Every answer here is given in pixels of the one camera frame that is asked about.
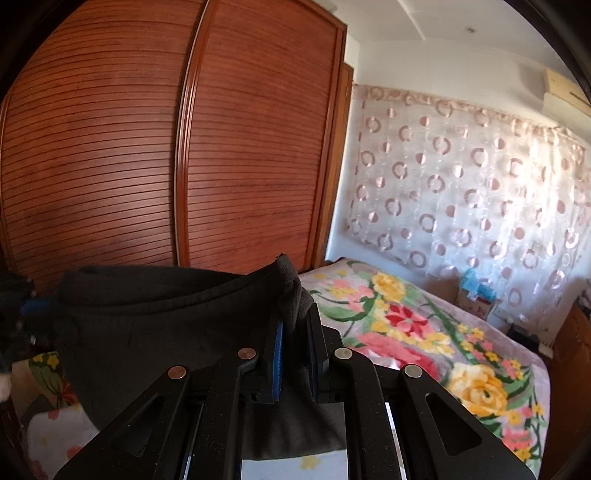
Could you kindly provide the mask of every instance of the white wall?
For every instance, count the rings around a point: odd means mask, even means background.
[[[356,82],[399,87],[466,100],[555,126],[541,113],[544,96],[544,66],[516,54],[470,46],[452,40],[392,41],[362,43],[359,50]],[[353,132],[358,120],[351,117]],[[340,174],[337,203],[327,249],[327,260],[341,257],[366,261],[393,275],[452,301],[457,282],[442,283],[410,271],[371,248],[344,236],[347,215],[345,185],[356,163],[349,142]],[[581,292],[584,278],[591,273],[591,252],[586,253],[573,271],[570,285],[560,304],[556,331],[568,314],[573,300]]]
[[[364,43],[357,82],[466,100],[554,126],[541,113],[544,68],[514,53],[453,40]]]
[[[347,39],[345,40],[345,63],[353,67],[354,82],[357,82],[360,47],[359,42],[351,34],[347,33]]]

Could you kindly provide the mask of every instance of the red flower print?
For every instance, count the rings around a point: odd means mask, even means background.
[[[81,450],[82,447],[80,445],[74,445],[72,448],[68,448],[68,450],[66,451],[66,456],[68,457],[68,460],[70,460],[75,454],[77,454]]]
[[[408,364],[415,364],[422,367],[435,380],[439,380],[439,371],[433,360],[415,350],[406,348],[398,340],[376,332],[363,333],[358,336],[358,339],[373,353],[396,360],[399,368],[403,368]],[[358,351],[367,355],[366,348],[358,349]]]
[[[434,331],[426,318],[417,315],[408,307],[390,305],[390,311],[392,313],[386,315],[390,325],[407,335],[414,333],[420,338],[425,338],[429,333],[433,333]]]
[[[47,480],[47,474],[44,472],[39,460],[29,460],[29,470],[37,480]]]
[[[59,400],[63,400],[68,405],[78,403],[78,397],[76,396],[76,393],[72,390],[72,384],[66,380],[64,380],[63,382],[63,387],[61,389],[61,392],[57,394],[57,398]]]
[[[503,430],[503,443],[512,451],[526,449],[530,447],[531,438],[526,430],[514,432],[510,429]]]

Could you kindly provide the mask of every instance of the wooden wardrobe door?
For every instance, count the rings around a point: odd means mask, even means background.
[[[0,115],[2,246],[45,290],[94,263],[174,264],[178,99],[202,0],[88,0]]]
[[[345,26],[311,1],[210,0],[190,121],[181,265],[311,266]]]

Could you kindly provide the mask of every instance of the curtain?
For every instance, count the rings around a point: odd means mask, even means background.
[[[564,128],[358,85],[347,234],[434,278],[473,267],[498,311],[548,331],[589,237],[586,149]]]

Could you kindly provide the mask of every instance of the metal screw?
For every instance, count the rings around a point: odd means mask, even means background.
[[[187,371],[185,370],[185,367],[181,367],[180,365],[177,365],[176,367],[171,367],[168,370],[168,376],[170,378],[172,378],[173,380],[180,380],[186,374],[187,374]]]
[[[423,374],[423,369],[418,365],[409,364],[404,367],[404,373],[407,377],[419,378]]]
[[[353,356],[353,352],[343,346],[341,348],[337,348],[335,350],[335,357],[339,358],[341,360],[348,360],[352,356]]]
[[[238,356],[243,360],[250,360],[251,358],[255,358],[256,350],[250,347],[244,347],[238,350]]]

